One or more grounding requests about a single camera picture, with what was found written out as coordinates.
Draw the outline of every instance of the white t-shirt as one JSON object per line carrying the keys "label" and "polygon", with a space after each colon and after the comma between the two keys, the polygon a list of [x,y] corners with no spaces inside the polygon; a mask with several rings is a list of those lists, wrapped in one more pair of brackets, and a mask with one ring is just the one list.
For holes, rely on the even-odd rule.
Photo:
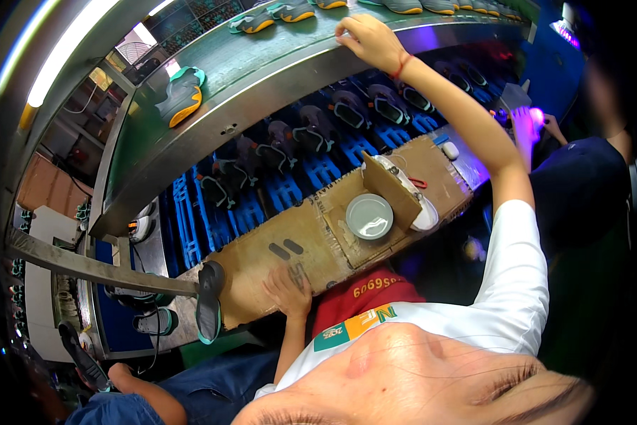
{"label": "white t-shirt", "polygon": [[523,200],[509,200],[495,214],[484,280],[474,304],[391,302],[347,319],[314,338],[278,385],[263,386],[255,398],[289,387],[384,322],[416,324],[427,332],[493,352],[535,356],[549,299],[535,212]]}

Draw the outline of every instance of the cardboard sheet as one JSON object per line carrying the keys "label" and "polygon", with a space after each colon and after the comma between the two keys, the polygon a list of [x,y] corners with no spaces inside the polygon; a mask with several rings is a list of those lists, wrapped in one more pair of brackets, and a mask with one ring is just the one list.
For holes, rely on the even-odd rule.
{"label": "cardboard sheet", "polygon": [[[428,136],[417,137],[394,153],[405,158],[402,171],[427,181],[427,189],[421,191],[439,212],[440,223],[467,206],[471,191]],[[392,158],[392,162],[403,161]],[[354,170],[302,205],[281,212],[209,255],[207,259],[219,262],[227,275],[220,296],[224,327],[232,329],[277,310],[260,285],[276,265],[289,264],[295,278],[306,277],[314,294],[319,294],[436,230],[421,233],[394,225],[381,241],[350,243],[345,238],[346,223],[340,226],[340,220],[349,202],[366,191],[360,170]]]}

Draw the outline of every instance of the metal shelf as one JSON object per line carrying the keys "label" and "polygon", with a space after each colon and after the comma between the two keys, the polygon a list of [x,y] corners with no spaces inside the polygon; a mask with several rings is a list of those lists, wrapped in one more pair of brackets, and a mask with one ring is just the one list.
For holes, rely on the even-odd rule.
{"label": "metal shelf", "polygon": [[364,4],[317,10],[315,18],[280,22],[254,35],[230,34],[225,22],[172,58],[207,75],[203,104],[194,114],[174,129],[160,119],[154,105],[166,96],[169,76],[164,66],[144,81],[131,102],[124,102],[118,128],[111,133],[117,135],[112,159],[104,155],[99,169],[95,197],[101,198],[97,191],[102,191],[103,212],[93,212],[91,233],[121,234],[144,205],[233,136],[289,103],[367,69],[334,38],[337,22],[355,13],[370,13],[385,22],[413,54],[478,41],[525,39],[529,28],[472,11],[400,15]]}

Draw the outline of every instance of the eyelashes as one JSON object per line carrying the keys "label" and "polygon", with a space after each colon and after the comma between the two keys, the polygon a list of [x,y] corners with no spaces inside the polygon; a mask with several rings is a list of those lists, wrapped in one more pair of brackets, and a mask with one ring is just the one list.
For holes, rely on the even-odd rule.
{"label": "eyelashes", "polygon": [[538,373],[538,371],[539,368],[534,362],[532,362],[525,364],[516,371],[506,374],[503,378],[493,383],[493,386],[490,388],[488,395],[482,400],[482,403],[489,403],[497,400],[513,387],[516,387],[518,384],[534,376]]}
{"label": "eyelashes", "polygon": [[262,411],[255,425],[327,425],[330,421],[319,415],[288,411]]}

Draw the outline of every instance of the gray bowl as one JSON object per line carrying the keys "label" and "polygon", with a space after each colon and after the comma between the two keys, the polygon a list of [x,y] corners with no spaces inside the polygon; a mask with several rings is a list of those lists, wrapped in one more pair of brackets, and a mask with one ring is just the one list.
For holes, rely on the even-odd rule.
{"label": "gray bowl", "polygon": [[372,241],[389,232],[394,222],[391,205],[372,193],[358,195],[347,207],[347,226],[361,239]]}

